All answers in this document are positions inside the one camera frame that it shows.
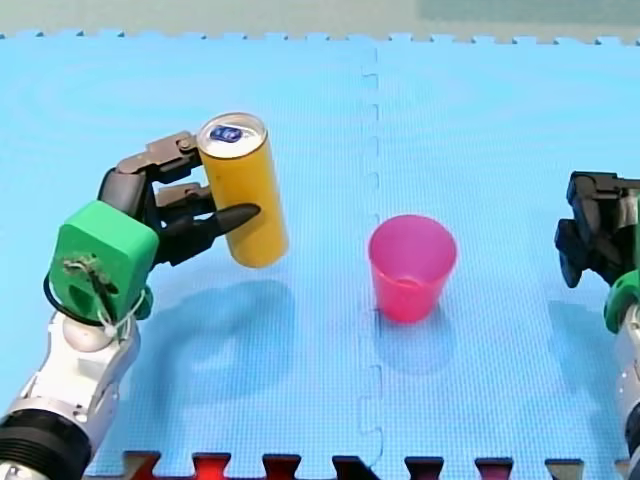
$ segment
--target can lid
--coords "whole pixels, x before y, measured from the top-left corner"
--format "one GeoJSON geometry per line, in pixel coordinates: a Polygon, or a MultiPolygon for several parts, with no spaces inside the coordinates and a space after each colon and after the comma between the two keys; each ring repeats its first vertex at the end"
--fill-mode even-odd
{"type": "Polygon", "coordinates": [[[198,148],[214,158],[243,157],[267,137],[262,121],[248,113],[225,113],[209,120],[196,135],[198,148]]]}

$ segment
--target robotic hand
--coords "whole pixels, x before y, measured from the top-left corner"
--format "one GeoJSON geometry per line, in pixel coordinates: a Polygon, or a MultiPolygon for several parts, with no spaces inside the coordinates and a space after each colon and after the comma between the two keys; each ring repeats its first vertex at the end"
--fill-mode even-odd
{"type": "Polygon", "coordinates": [[[613,173],[573,172],[567,200],[573,219],[558,223],[555,245],[565,282],[574,288],[592,270],[611,287],[604,308],[607,328],[616,335],[622,371],[617,383],[618,414],[630,461],[630,480],[640,480],[640,180],[613,173]]]}
{"type": "Polygon", "coordinates": [[[254,204],[216,210],[197,183],[154,192],[154,182],[169,185],[200,165],[187,132],[151,143],[109,170],[98,199],[60,228],[43,285],[55,309],[49,351],[0,422],[0,480],[82,478],[138,354],[151,270],[198,255],[260,212],[254,204]]]}

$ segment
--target yellow can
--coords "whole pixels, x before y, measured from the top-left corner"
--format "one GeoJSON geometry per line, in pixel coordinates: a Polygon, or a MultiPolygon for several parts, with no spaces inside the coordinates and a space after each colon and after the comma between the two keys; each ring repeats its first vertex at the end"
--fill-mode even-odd
{"type": "Polygon", "coordinates": [[[227,234],[233,258],[252,268],[269,266],[289,248],[268,132],[246,113],[227,113],[196,135],[198,150],[219,209],[253,203],[260,213],[227,234]]]}

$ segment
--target blue logo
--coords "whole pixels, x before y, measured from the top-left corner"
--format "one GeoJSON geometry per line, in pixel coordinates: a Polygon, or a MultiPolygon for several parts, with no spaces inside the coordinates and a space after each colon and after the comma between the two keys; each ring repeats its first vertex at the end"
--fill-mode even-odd
{"type": "Polygon", "coordinates": [[[211,132],[211,140],[219,140],[226,143],[236,143],[242,138],[242,130],[235,127],[219,125],[211,132]]]}

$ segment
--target blue foam mat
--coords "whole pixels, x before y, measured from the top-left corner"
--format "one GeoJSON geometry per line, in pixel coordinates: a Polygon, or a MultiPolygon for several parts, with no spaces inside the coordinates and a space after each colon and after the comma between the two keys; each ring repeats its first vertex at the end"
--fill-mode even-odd
{"type": "Polygon", "coordinates": [[[91,473],[157,450],[167,476],[209,451],[238,477],[288,453],[299,478],[331,477],[333,455],[384,479],[408,477],[406,456],[444,457],[444,479],[500,456],[517,479],[546,478],[547,458],[613,478],[606,289],[564,287],[553,233],[571,170],[639,174],[639,49],[117,33],[0,42],[5,405],[45,351],[57,226],[146,142],[246,110],[272,132],[290,254],[248,271],[218,242],[153,273],[156,312],[91,473]],[[460,259],[432,321],[400,330],[372,309],[365,244],[405,212],[447,225],[460,259]]]}

